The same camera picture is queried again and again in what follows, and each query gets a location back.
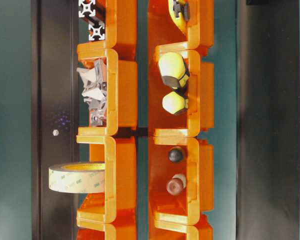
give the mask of orange plastic bin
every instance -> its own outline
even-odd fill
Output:
[[[202,62],[194,50],[178,53],[185,59],[190,72],[186,113],[175,116],[164,110],[162,99],[172,89],[162,82],[159,59],[149,66],[149,133],[156,137],[196,137],[200,131],[214,127],[214,65]]]
[[[173,163],[169,150],[180,146],[186,160]],[[186,188],[172,196],[166,184],[175,174],[186,176]],[[192,137],[149,138],[149,206],[157,221],[195,225],[203,211],[214,208],[214,148]]]
[[[196,225],[154,220],[149,226],[150,240],[213,240],[213,228],[206,215],[201,215]]]
[[[148,44],[149,56],[154,52],[166,53],[181,50],[197,50],[206,56],[214,44],[214,0],[186,0],[190,20],[186,35],[172,21],[168,0],[149,0]]]
[[[112,223],[118,216],[134,215],[137,199],[134,137],[78,135],[76,141],[90,144],[90,162],[105,162],[105,192],[88,194],[77,210],[77,220]]]
[[[117,52],[113,49],[91,50],[78,54],[78,60],[89,69],[94,67],[94,61],[99,58],[106,58],[106,126],[79,127],[78,135],[112,136],[120,127],[135,130],[138,125],[137,63],[119,60]]]
[[[136,240],[136,217],[118,217],[113,223],[77,221],[79,229],[77,240]]]
[[[115,49],[121,60],[133,61],[137,45],[137,0],[102,0],[105,7],[105,39],[79,44],[78,54]]]

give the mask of black knob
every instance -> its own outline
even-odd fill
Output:
[[[169,151],[169,160],[173,163],[178,163],[185,157],[186,156],[184,150],[179,146],[175,146]]]

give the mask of brown rubber stopper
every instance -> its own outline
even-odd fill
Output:
[[[184,190],[184,184],[179,178],[172,178],[166,184],[166,190],[172,196],[178,196]]]

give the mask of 3m tape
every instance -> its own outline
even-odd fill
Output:
[[[72,194],[103,193],[105,191],[105,164],[78,162],[49,167],[49,188]]]

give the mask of bin lip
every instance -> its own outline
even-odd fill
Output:
[[[91,136],[77,135],[78,144],[98,144],[104,145],[104,162],[105,162],[105,188],[104,188],[104,213],[95,213],[98,218],[103,218],[103,222],[111,223],[117,217],[117,143],[112,136]],[[77,219],[85,219],[85,212],[78,209]]]
[[[113,136],[119,128],[119,55],[111,48],[95,49],[78,53],[78,60],[106,58],[107,80],[114,81],[114,89],[107,89],[107,125],[96,127],[79,127],[78,135]]]

